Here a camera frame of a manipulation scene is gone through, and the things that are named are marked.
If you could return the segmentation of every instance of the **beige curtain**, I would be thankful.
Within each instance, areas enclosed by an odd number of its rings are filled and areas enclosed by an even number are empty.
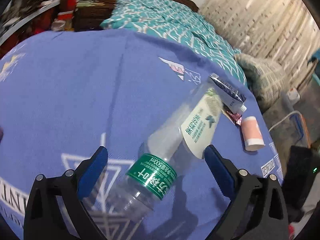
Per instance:
[[[200,13],[233,47],[281,64],[291,86],[315,67],[320,31],[302,0],[205,0]]]

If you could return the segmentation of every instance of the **paper cup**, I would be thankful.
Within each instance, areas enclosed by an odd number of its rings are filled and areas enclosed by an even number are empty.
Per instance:
[[[254,116],[242,119],[241,131],[247,151],[256,151],[265,146],[257,119]]]

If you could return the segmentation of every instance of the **metal screw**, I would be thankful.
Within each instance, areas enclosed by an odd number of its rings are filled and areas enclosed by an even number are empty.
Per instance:
[[[274,174],[270,174],[270,179],[272,179],[272,180],[276,180],[276,179],[277,179],[277,176],[276,176],[276,175],[274,175]]]
[[[241,176],[247,176],[248,172],[246,170],[239,170]]]
[[[67,170],[66,173],[65,173],[65,175],[66,175],[67,177],[71,177],[71,176],[73,175],[73,170]]]
[[[43,175],[42,174],[39,174],[38,176],[36,176],[36,180],[37,181],[41,181],[41,179],[43,179]]]

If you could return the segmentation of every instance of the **green label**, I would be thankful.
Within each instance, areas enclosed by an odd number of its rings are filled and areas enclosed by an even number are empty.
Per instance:
[[[160,199],[177,178],[177,173],[168,163],[152,154],[142,155],[129,169],[127,175],[140,182]]]

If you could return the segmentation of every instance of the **pillow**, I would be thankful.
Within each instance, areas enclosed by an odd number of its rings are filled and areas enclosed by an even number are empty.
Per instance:
[[[235,54],[235,59],[251,82],[252,93],[261,112],[265,112],[279,99],[280,92],[287,90],[283,68],[269,58],[255,58],[244,53]]]

